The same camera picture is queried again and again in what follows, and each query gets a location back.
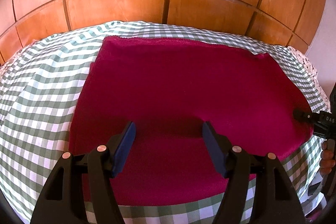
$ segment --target red cloth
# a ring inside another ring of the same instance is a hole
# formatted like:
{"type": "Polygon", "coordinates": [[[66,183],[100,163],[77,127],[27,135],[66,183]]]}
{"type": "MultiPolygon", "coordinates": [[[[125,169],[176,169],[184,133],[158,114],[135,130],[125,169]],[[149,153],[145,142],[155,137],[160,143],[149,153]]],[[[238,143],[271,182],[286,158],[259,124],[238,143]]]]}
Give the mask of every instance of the red cloth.
{"type": "MultiPolygon", "coordinates": [[[[233,145],[285,159],[312,128],[310,107],[269,54],[179,38],[107,37],[78,99],[70,151],[87,153],[122,132],[136,138],[111,181],[118,204],[161,206],[224,192],[201,137],[210,121],[233,145]]],[[[84,185],[85,198],[88,188],[84,185]]]]}

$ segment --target white dot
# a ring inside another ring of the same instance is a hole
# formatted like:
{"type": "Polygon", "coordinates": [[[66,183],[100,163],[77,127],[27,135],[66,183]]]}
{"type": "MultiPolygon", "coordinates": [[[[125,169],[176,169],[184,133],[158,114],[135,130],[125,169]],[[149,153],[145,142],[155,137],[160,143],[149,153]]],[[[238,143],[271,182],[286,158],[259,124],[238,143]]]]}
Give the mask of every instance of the white dot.
{"type": "Polygon", "coordinates": [[[105,150],[106,150],[106,145],[100,145],[100,146],[97,147],[98,152],[103,152],[105,150]]]}
{"type": "Polygon", "coordinates": [[[68,159],[68,158],[70,158],[70,156],[71,156],[70,152],[65,152],[65,153],[63,153],[62,158],[68,159]]]}
{"type": "Polygon", "coordinates": [[[235,145],[232,147],[232,151],[236,153],[240,153],[242,151],[242,148],[240,146],[235,145]]]}
{"type": "Polygon", "coordinates": [[[274,153],[268,153],[267,157],[271,160],[275,160],[277,158],[274,153]]]}

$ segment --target mattress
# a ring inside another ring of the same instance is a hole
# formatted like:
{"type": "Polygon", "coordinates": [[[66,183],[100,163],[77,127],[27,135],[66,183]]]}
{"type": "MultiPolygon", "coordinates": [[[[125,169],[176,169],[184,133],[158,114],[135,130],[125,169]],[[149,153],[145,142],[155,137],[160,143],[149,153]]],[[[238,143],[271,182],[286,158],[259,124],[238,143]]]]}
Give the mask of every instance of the mattress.
{"type": "MultiPolygon", "coordinates": [[[[0,76],[0,189],[29,222],[36,200],[60,155],[68,149],[71,119],[90,64],[106,36],[181,37],[204,43],[269,53],[300,89],[312,111],[328,110],[321,92],[289,48],[240,35],[146,22],[112,21],[54,34],[22,50],[0,76]]],[[[298,197],[319,169],[322,139],[312,136],[287,157],[283,166],[298,197]]],[[[249,183],[241,222],[251,216],[255,180],[249,183]]],[[[126,224],[211,223],[223,194],[172,206],[120,206],[126,224]]],[[[91,203],[88,220],[95,223],[91,203]]]]}

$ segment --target green and white gingham fabric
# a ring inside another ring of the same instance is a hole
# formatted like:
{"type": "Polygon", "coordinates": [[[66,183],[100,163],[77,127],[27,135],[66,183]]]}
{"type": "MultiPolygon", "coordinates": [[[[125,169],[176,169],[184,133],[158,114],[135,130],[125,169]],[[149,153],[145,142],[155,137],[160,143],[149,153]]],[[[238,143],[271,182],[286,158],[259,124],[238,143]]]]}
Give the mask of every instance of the green and white gingham fabric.
{"type": "MultiPolygon", "coordinates": [[[[90,63],[109,35],[183,37],[254,54],[268,52],[305,95],[311,109],[326,110],[303,66],[282,46],[240,35],[145,22],[112,21],[51,35],[26,49],[0,79],[0,189],[27,222],[48,175],[67,150],[72,115],[90,63]]],[[[283,162],[299,197],[319,169],[321,141],[313,136],[283,162]]],[[[242,223],[250,218],[254,190],[252,180],[242,223]]],[[[126,224],[208,224],[222,196],[173,206],[120,208],[126,224]]],[[[95,223],[92,204],[87,203],[86,208],[89,221],[95,223]]]]}

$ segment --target checkered bedsheet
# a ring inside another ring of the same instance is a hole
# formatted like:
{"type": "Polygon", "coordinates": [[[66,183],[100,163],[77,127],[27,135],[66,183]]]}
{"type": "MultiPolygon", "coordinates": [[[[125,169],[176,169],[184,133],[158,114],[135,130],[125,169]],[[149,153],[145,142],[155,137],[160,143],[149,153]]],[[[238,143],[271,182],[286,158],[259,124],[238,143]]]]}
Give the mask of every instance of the checkered bedsheet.
{"type": "MultiPolygon", "coordinates": [[[[301,90],[313,111],[326,110],[320,93],[290,50],[249,37],[145,22],[112,21],[55,34],[14,61],[0,79],[0,189],[28,222],[53,166],[67,150],[77,99],[104,37],[183,37],[268,52],[301,90]]],[[[313,136],[283,165],[300,197],[319,169],[321,139],[313,136]]],[[[249,184],[242,223],[251,216],[255,180],[249,184]]],[[[197,202],[160,207],[120,206],[126,224],[211,223],[223,194],[197,202]]],[[[88,220],[95,223],[91,203],[88,220]]]]}

